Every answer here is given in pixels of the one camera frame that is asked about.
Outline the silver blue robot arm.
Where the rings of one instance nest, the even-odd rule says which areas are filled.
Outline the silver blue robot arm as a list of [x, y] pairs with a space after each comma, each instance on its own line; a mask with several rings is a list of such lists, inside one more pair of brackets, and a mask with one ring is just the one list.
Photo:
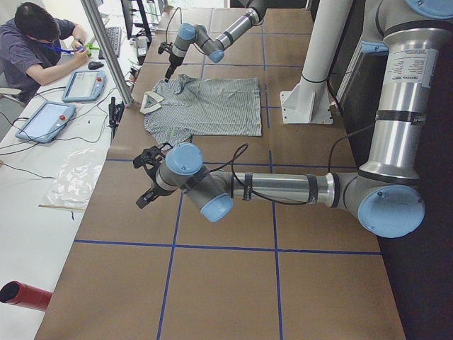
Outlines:
[[[163, 42], [159, 54], [169, 53], [169, 68], [158, 85], [177, 95], [192, 79], [171, 78], [181, 66], [191, 45], [214, 63], [253, 26], [263, 23], [270, 1], [241, 1], [246, 8], [237, 21], [215, 39], [206, 27], [182, 23], [173, 42]], [[324, 124], [330, 120], [327, 95], [330, 75], [343, 29], [354, 1], [320, 1], [314, 20], [300, 80], [290, 91], [280, 93], [284, 124]], [[437, 57], [452, 38], [452, 1], [364, 1], [364, 22], [360, 33], [362, 52], [386, 55], [386, 66], [374, 122], [335, 141], [329, 151], [327, 173], [317, 175], [257, 174], [234, 171], [234, 161], [247, 144], [236, 149], [233, 158], [208, 169], [203, 155], [182, 137], [158, 138], [159, 145], [145, 149], [134, 161], [151, 179], [151, 188], [137, 200], [140, 208], [157, 198], [181, 190], [210, 222], [217, 222], [233, 208], [233, 199], [259, 198], [283, 205], [322, 203], [355, 216], [369, 232], [386, 238], [407, 235], [420, 226], [425, 203], [417, 190], [420, 177], [414, 169], [420, 134], [427, 118], [431, 82]], [[357, 151], [359, 137], [371, 142], [365, 165], [357, 171], [333, 170], [333, 151], [352, 138]]]
[[197, 46], [212, 62], [218, 63], [224, 57], [226, 49], [231, 47], [252, 27], [263, 22], [268, 9], [268, 1], [252, 0], [241, 1], [241, 3], [246, 8], [245, 13], [215, 39], [211, 39], [203, 25], [182, 23], [174, 42], [162, 42], [160, 44], [158, 53], [160, 55], [164, 52], [169, 54], [170, 64], [164, 76], [165, 82], [168, 82], [176, 69], [182, 65], [191, 45]]

